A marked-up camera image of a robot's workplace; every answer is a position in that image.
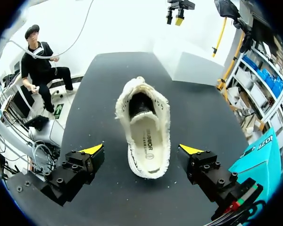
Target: shoe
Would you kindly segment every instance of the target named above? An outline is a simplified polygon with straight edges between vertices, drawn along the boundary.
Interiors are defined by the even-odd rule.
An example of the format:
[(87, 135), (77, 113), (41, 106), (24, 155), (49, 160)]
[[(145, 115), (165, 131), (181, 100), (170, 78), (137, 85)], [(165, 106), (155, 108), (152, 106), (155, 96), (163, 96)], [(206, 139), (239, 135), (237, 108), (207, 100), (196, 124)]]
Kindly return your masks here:
[(72, 90), (66, 89), (66, 94), (67, 95), (75, 94), (76, 92), (77, 92), (77, 88), (73, 88)]
[(168, 100), (143, 77), (126, 83), (116, 103), (128, 143), (133, 173), (157, 179), (165, 174), (170, 159), (170, 106)]
[(55, 112), (55, 106), (54, 105), (52, 105), (52, 108), (45, 108), (46, 109), (46, 111), (48, 111), (49, 113), (54, 113)]

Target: man in black clothes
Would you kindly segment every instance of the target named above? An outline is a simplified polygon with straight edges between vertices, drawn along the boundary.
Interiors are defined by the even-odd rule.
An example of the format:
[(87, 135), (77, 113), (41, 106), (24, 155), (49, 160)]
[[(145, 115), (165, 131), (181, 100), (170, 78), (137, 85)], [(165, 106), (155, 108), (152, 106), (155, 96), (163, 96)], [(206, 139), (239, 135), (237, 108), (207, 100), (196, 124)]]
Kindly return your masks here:
[[(50, 57), (53, 52), (46, 42), (39, 42), (39, 26), (33, 25), (25, 33), (25, 39), (28, 42), (28, 50), (38, 56)], [(54, 106), (51, 102), (51, 95), (47, 84), (54, 79), (63, 79), (67, 93), (73, 93), (74, 89), (68, 67), (52, 68), (49, 61), (57, 62), (59, 57), (50, 59), (35, 58), (25, 53), (21, 60), (22, 81), (26, 88), (30, 88), (33, 93), (39, 93), (47, 111), (54, 112)], [(27, 76), (30, 74), (33, 83), (31, 84)]]

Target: cable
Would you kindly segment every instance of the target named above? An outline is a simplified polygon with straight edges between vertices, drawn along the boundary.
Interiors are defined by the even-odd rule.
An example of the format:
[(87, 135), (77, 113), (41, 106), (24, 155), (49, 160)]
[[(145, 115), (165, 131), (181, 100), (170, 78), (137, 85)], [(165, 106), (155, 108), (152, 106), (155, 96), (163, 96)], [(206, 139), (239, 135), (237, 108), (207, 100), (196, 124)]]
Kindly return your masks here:
[(84, 23), (83, 23), (83, 26), (82, 26), (82, 28), (81, 28), (81, 31), (80, 31), (79, 35), (77, 36), (76, 40), (74, 41), (74, 43), (73, 43), (69, 48), (67, 48), (65, 51), (63, 51), (63, 52), (60, 53), (60, 54), (57, 54), (57, 55), (54, 55), (54, 56), (43, 56), (43, 57), (42, 57), (42, 56), (38, 56), (38, 55), (36, 55), (36, 54), (33, 54), (31, 51), (28, 51), (27, 49), (23, 48), (22, 46), (20, 46), (18, 43), (16, 43), (16, 42), (13, 41), (13, 40), (9, 40), (8, 42), (14, 43), (16, 46), (18, 46), (18, 47), (21, 48), (23, 51), (25, 51), (25, 53), (31, 55), (32, 57), (38, 58), (38, 59), (51, 59), (51, 58), (54, 58), (54, 57), (58, 57), (58, 56), (60, 56), (60, 55), (62, 55), (62, 54), (64, 54), (64, 53), (66, 53), (68, 50), (70, 50), (70, 48), (72, 48), (72, 47), (74, 46), (74, 44), (76, 43), (76, 41), (77, 41), (77, 40), (79, 39), (79, 37), (81, 36), (81, 33), (82, 33), (82, 31), (83, 31), (83, 29), (84, 29), (84, 27), (85, 27), (85, 24), (86, 24), (88, 15), (89, 15), (89, 11), (90, 11), (90, 8), (91, 8), (91, 5), (92, 5), (93, 1), (94, 1), (94, 0), (91, 0), (91, 3), (90, 3), (90, 5), (89, 5), (88, 11), (87, 11), (87, 15), (86, 15), (86, 17), (85, 17), (85, 21), (84, 21)]
[(7, 147), (9, 150), (11, 150), (15, 155), (17, 155), (18, 157), (20, 157), (20, 159), (26, 161), (26, 159), (24, 159), (24, 158), (23, 158), (22, 156), (20, 156), (16, 151), (14, 151), (9, 145), (6, 144), (5, 141), (3, 141), (1, 138), (0, 138), (0, 141), (3, 142), (3, 143), (6, 145), (6, 147)]
[(3, 137), (2, 137), (2, 139), (4, 140), (4, 151), (2, 151), (0, 153), (5, 153), (5, 151), (6, 151), (6, 143), (5, 143), (5, 139)]
[(47, 157), (47, 160), (49, 163), (51, 163), (51, 165), (54, 165), (55, 162), (53, 160), (53, 157), (51, 155), (51, 151), (50, 149), (45, 145), (44, 141), (42, 140), (37, 140), (33, 143), (33, 161), (34, 163), (36, 164), (36, 166), (42, 170), (42, 167), (39, 165), (39, 163), (37, 162), (37, 159), (36, 159), (36, 152), (37, 150), (42, 150), (45, 154), (46, 154), (46, 157)]
[(14, 159), (14, 160), (10, 160), (10, 159), (8, 159), (8, 158), (5, 157), (5, 156), (4, 156), (4, 158), (7, 159), (7, 160), (9, 160), (9, 161), (17, 161), (18, 159), (20, 159), (20, 158), (22, 158), (22, 157), (24, 157), (24, 156), (27, 156), (27, 155), (24, 154), (24, 155), (20, 156), (19, 158)]
[(9, 126), (12, 128), (12, 130), (14, 130), (14, 132), (19, 136), (19, 137), (21, 137), (26, 143), (28, 143), (28, 141), (27, 140), (25, 140), (21, 135), (19, 135), (18, 133), (17, 133), (17, 131), (14, 129), (15, 127), (14, 126), (12, 126), (12, 124), (9, 122), (9, 120), (5, 117), (5, 115), (2, 113), (1, 114), (1, 116), (4, 118), (4, 120), (9, 124)]

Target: vr headset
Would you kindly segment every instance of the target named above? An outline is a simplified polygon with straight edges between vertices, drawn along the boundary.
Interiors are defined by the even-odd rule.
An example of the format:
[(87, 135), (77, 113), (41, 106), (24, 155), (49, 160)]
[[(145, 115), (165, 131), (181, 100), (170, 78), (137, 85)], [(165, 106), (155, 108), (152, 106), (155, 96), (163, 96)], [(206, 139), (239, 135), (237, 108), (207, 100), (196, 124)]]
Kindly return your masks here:
[(37, 56), (42, 56), (44, 54), (44, 48), (42, 43), (40, 42), (40, 45), (37, 49), (34, 50), (33, 54)]

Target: white cable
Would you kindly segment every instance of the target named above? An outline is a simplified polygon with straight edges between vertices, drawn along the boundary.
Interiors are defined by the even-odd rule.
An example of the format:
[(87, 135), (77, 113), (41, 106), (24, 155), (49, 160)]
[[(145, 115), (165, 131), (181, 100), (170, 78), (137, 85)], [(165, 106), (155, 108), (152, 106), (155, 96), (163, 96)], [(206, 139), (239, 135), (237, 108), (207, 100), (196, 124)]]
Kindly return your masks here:
[(38, 56), (38, 55), (36, 55), (36, 54), (33, 54), (31, 51), (28, 51), (27, 49), (23, 48), (22, 46), (20, 46), (18, 43), (16, 43), (16, 42), (13, 41), (13, 40), (9, 40), (8, 42), (14, 43), (16, 46), (18, 46), (18, 47), (21, 48), (23, 51), (25, 51), (25, 53), (27, 53), (27, 54), (31, 55), (32, 57), (35, 57), (35, 58), (39, 58), (39, 59), (51, 59), (51, 58), (54, 58), (54, 57), (58, 57), (58, 56), (60, 56), (60, 55), (62, 55), (62, 54), (64, 54), (64, 53), (66, 53), (68, 50), (70, 50), (70, 48), (72, 48), (72, 47), (74, 46), (74, 44), (76, 43), (76, 41), (77, 41), (77, 40), (79, 39), (79, 37), (81, 36), (81, 33), (82, 33), (82, 31), (83, 31), (83, 29), (84, 29), (84, 27), (85, 27), (85, 24), (86, 24), (88, 15), (89, 15), (89, 11), (90, 11), (90, 8), (91, 8), (91, 5), (92, 5), (93, 1), (94, 1), (94, 0), (91, 0), (91, 2), (90, 2), (90, 5), (89, 5), (88, 11), (87, 11), (87, 15), (86, 15), (85, 21), (84, 21), (84, 23), (83, 23), (83, 26), (82, 26), (82, 29), (81, 29), (79, 35), (77, 36), (77, 38), (76, 38), (76, 40), (74, 41), (74, 43), (73, 43), (69, 48), (67, 48), (65, 51), (63, 51), (62, 53), (59, 53), (59, 54), (54, 55), (54, 56), (43, 56), (43, 57), (42, 57), (42, 56)]
[(52, 159), (49, 158), (49, 154), (46, 153), (43, 148), (46, 148), (46, 149), (49, 151), (49, 153), (51, 152), (50, 149), (45, 145), (44, 141), (42, 141), (42, 140), (37, 140), (37, 141), (35, 141), (35, 142), (33, 143), (33, 147), (32, 147), (33, 161), (34, 161), (34, 163), (36, 164), (36, 166), (39, 168), (39, 170), (41, 170), (42, 167), (40, 166), (40, 164), (37, 162), (37, 159), (36, 159), (36, 152), (37, 152), (37, 150), (41, 150), (41, 151), (43, 151), (43, 152), (45, 153), (45, 155), (47, 156), (47, 160), (48, 160), (48, 162), (49, 162), (51, 165), (54, 165), (54, 164), (55, 164), (55, 162), (54, 162)]
[(13, 125), (9, 122), (9, 120), (7, 120), (7, 118), (5, 117), (5, 115), (4, 115), (4, 113), (3, 112), (1, 112), (1, 116), (2, 116), (2, 118), (6, 121), (6, 123), (11, 127), (11, 129), (19, 136), (19, 137), (21, 137), (25, 142), (27, 142), (27, 140), (26, 139), (24, 139), (16, 130), (15, 130), (15, 128), (13, 127)]
[(16, 156), (18, 156), (20, 159), (22, 159), (23, 161), (27, 162), (28, 164), (30, 164), (31, 166), (35, 167), (33, 164), (31, 164), (29, 161), (27, 161), (26, 159), (24, 159), (21, 155), (19, 155), (16, 151), (14, 151), (9, 145), (7, 145), (5, 143), (5, 141), (3, 141), (3, 139), (0, 138), (0, 142), (4, 143), (4, 145), (11, 150)]

